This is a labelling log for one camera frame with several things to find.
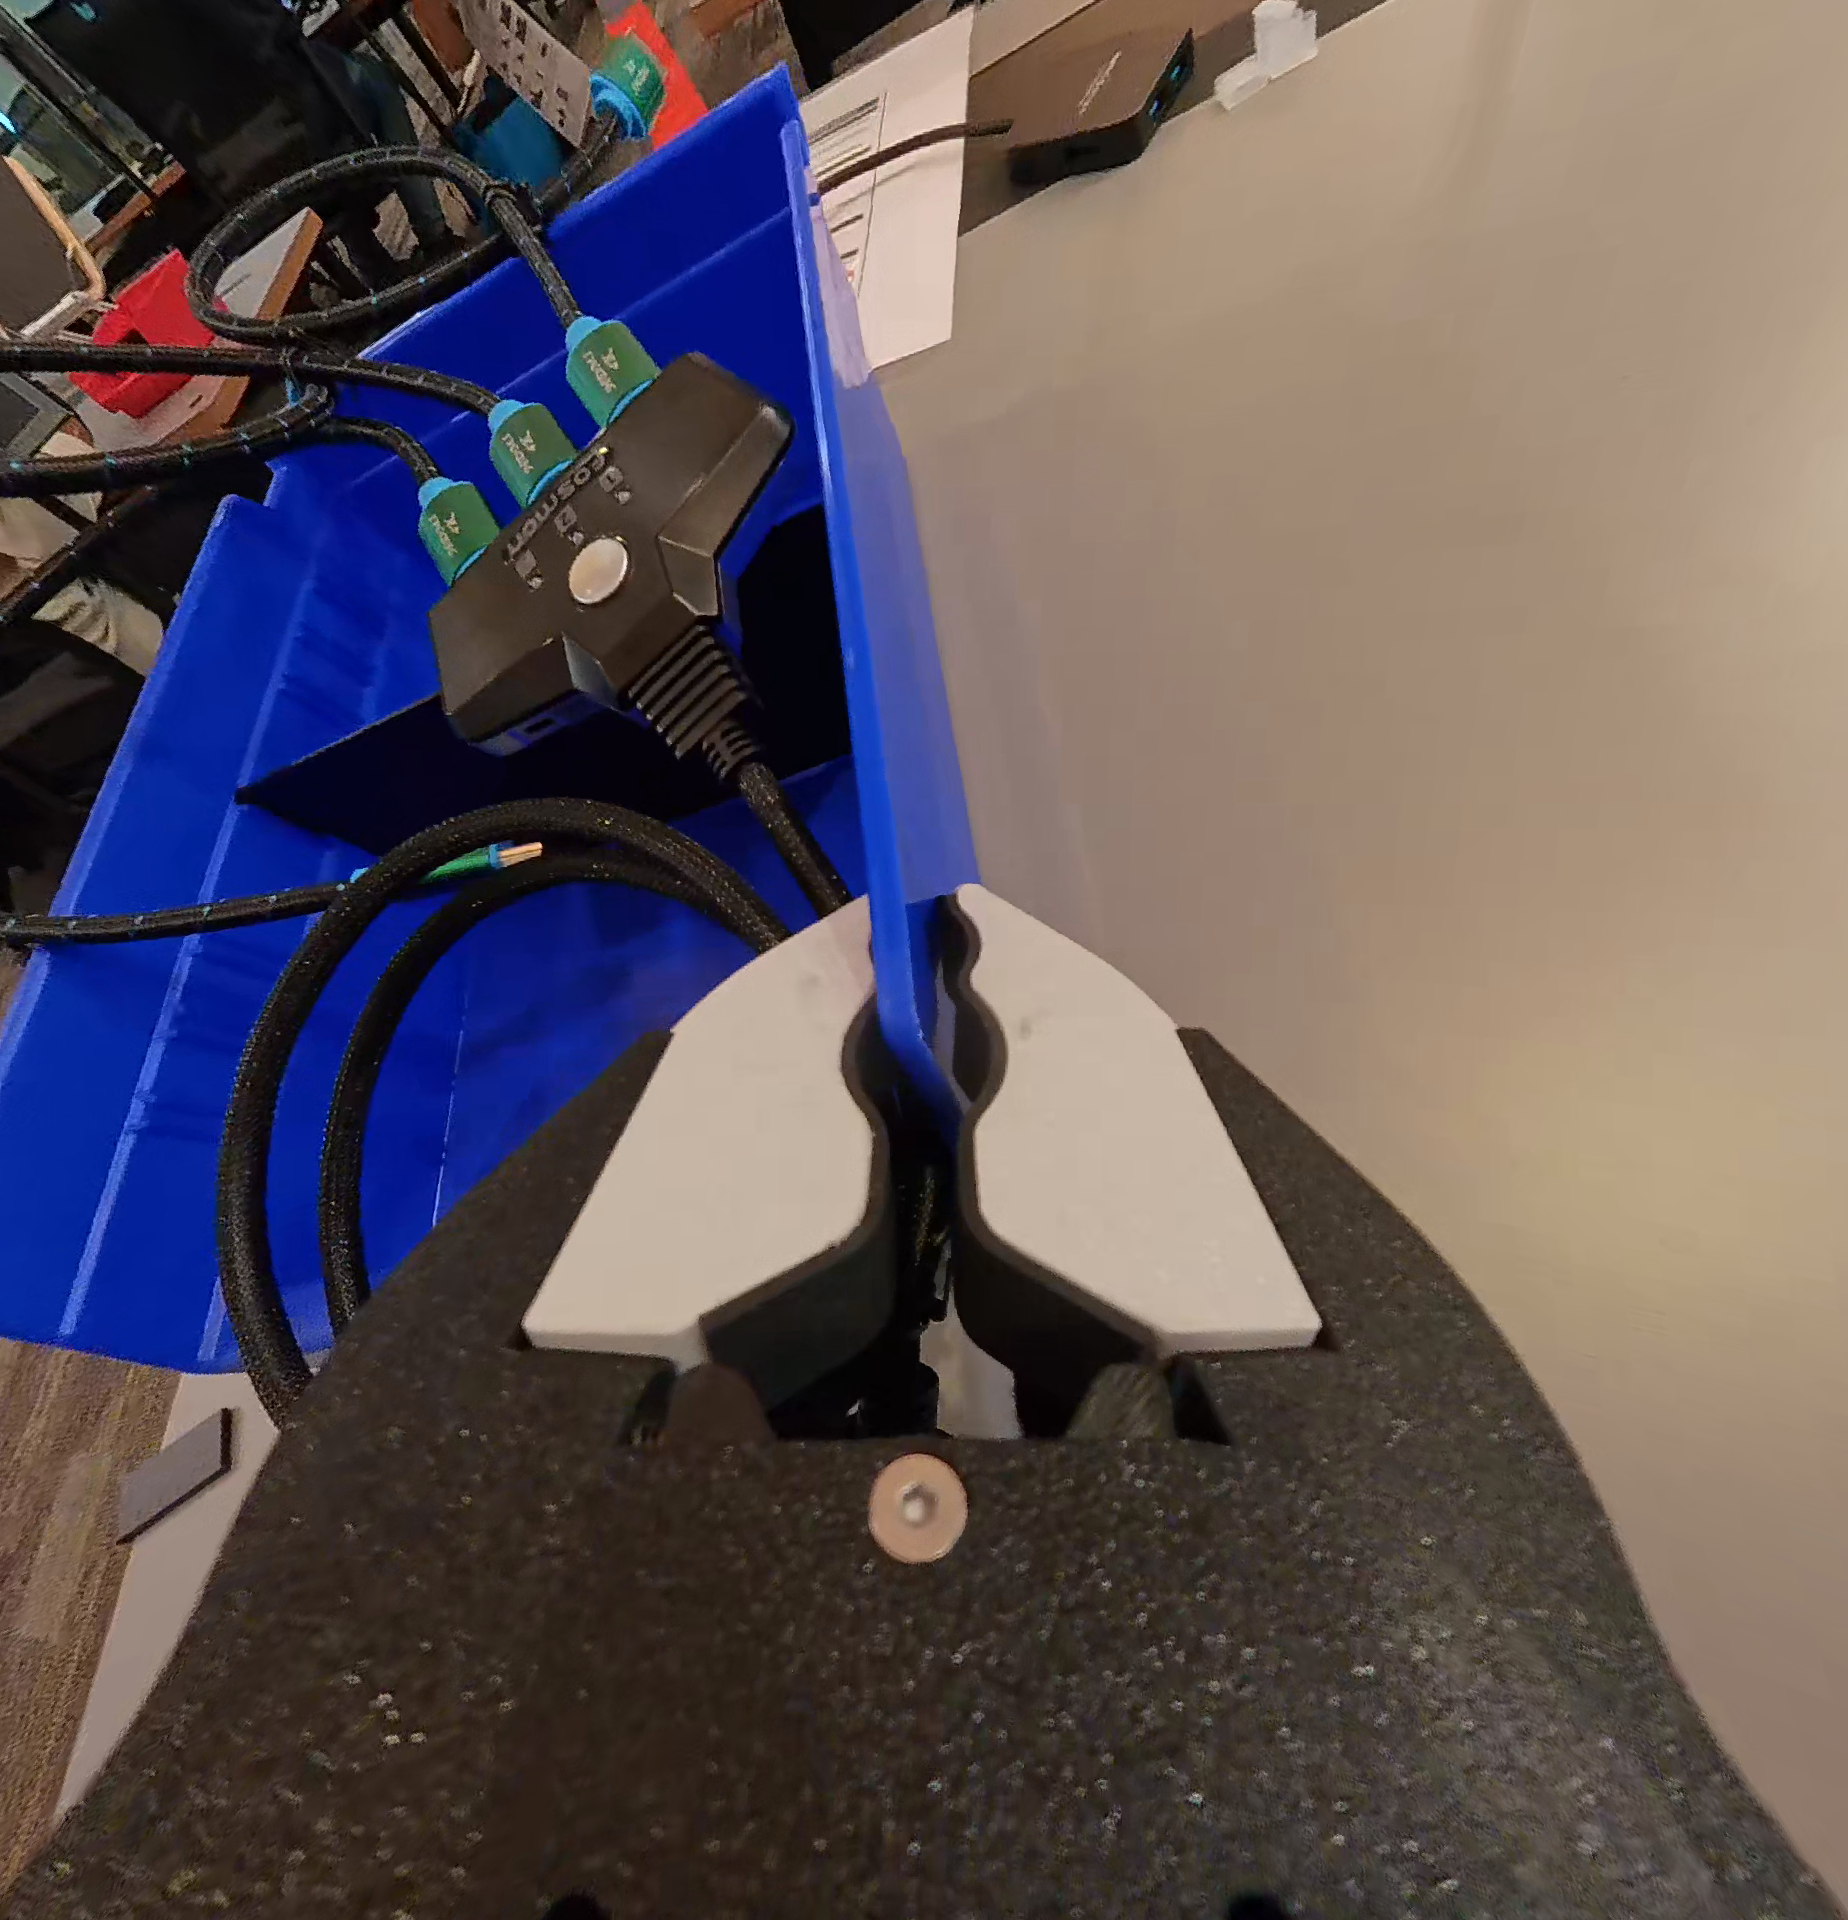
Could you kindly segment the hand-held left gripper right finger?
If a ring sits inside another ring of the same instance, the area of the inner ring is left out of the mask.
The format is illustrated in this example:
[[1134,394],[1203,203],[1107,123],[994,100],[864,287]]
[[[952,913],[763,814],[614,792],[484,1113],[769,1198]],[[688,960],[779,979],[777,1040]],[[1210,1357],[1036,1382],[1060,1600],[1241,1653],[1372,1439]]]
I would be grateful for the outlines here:
[[1324,1319],[1175,1019],[985,885],[946,902],[956,1312],[989,1357],[1303,1350]]

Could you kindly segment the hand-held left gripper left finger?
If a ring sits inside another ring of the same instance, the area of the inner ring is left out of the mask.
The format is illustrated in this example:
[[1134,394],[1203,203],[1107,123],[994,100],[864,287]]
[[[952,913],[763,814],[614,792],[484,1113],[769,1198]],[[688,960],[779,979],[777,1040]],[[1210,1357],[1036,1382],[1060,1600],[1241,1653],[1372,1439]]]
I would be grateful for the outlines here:
[[541,1353],[828,1373],[884,1319],[884,1138],[845,1071],[875,1004],[856,900],[664,1038],[523,1315]]

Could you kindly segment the black switch hub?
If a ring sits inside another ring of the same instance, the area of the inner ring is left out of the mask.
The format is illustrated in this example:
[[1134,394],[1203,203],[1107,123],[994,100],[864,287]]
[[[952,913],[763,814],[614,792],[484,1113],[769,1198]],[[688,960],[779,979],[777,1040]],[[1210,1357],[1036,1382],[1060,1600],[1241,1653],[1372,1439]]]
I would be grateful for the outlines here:
[[789,442],[789,416],[723,366],[664,366],[434,606],[452,732],[512,754],[626,709],[678,759],[729,774],[756,754],[723,560]]

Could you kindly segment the blue plastic bin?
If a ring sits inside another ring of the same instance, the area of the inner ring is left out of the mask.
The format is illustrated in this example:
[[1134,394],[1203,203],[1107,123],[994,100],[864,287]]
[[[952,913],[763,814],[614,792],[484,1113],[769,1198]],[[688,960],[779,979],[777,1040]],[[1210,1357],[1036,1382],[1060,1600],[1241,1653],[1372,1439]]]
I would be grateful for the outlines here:
[[[789,82],[748,83],[560,217],[581,304],[659,357],[744,378],[794,420],[784,468],[731,546],[822,506],[850,752],[782,777],[875,914],[879,969],[926,906],[976,879],[933,603],[895,423],[857,306],[807,190]],[[128,914],[350,877],[374,851],[238,801],[262,777],[436,697],[417,489],[372,450],[304,450],[263,502],[227,500],[193,563],[58,893]],[[811,922],[744,804],[679,821]],[[0,1337],[212,1373],[240,1368],[217,1286],[217,1160],[238,1060],[307,923],[24,967],[0,1032]],[[535,896],[426,979],[390,1048],[365,1148],[368,1271],[434,1221],[629,1045],[748,960],[715,923],[618,887]]]

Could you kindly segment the grey flat strip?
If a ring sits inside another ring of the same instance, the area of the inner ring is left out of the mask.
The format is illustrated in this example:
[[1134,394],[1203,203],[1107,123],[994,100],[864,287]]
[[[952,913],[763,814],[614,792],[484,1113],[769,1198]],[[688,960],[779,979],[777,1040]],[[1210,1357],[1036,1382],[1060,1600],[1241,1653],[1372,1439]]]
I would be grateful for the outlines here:
[[118,1485],[115,1542],[134,1544],[225,1480],[238,1464],[238,1410],[223,1406],[126,1472]]

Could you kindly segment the printed paper sheet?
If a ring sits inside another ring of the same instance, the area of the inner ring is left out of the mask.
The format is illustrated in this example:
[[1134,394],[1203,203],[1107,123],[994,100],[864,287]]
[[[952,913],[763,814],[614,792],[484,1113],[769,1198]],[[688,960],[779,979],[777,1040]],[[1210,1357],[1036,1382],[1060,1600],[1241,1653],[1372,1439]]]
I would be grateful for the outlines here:
[[954,330],[974,10],[946,12],[801,103],[823,222],[857,304],[864,363],[884,369]]

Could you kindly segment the red plastic bin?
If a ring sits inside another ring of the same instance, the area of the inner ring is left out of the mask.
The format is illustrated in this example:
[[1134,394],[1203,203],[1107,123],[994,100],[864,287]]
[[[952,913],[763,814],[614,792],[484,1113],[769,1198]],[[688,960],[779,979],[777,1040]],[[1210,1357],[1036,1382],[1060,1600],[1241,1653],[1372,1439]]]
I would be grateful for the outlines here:
[[[115,292],[109,311],[93,328],[97,345],[217,348],[209,325],[186,300],[188,263],[175,248],[157,257]],[[227,374],[175,371],[79,371],[74,385],[113,420],[144,428],[182,420],[223,423],[240,404],[248,381]]]

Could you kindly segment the flat black dock device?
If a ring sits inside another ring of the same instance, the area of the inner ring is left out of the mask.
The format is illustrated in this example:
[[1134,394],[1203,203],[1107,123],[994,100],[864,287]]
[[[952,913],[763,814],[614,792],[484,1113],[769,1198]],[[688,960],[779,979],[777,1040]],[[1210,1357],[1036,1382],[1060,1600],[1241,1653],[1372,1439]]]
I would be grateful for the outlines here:
[[1203,5],[989,3],[970,37],[970,198],[1023,193],[1136,158],[1197,71]]

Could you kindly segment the small white plastic piece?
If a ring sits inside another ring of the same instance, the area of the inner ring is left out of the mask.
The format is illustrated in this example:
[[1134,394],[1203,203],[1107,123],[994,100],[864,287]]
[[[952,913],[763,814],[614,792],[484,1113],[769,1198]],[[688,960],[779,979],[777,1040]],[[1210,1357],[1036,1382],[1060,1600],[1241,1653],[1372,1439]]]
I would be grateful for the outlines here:
[[1319,52],[1319,12],[1299,3],[1260,3],[1253,10],[1253,52],[1213,80],[1213,99],[1235,109]]

